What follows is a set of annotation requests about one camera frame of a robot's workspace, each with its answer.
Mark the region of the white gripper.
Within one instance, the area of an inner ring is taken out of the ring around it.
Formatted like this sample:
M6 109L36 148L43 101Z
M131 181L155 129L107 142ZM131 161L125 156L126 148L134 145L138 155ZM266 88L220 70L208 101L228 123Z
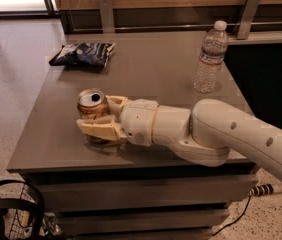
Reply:
M152 125L159 104L156 101L138 99L131 102L125 96L107 95L112 115L96 119L76 121L83 134L109 141L126 139L131 144L152 145Z

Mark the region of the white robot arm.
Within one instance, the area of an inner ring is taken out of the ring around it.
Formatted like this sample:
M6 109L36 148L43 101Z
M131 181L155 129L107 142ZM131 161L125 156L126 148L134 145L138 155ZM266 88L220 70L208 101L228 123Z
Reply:
M110 96L110 113L79 119L82 133L134 145L165 146L195 164L217 167L234 150L282 181L282 130L215 99L192 109Z

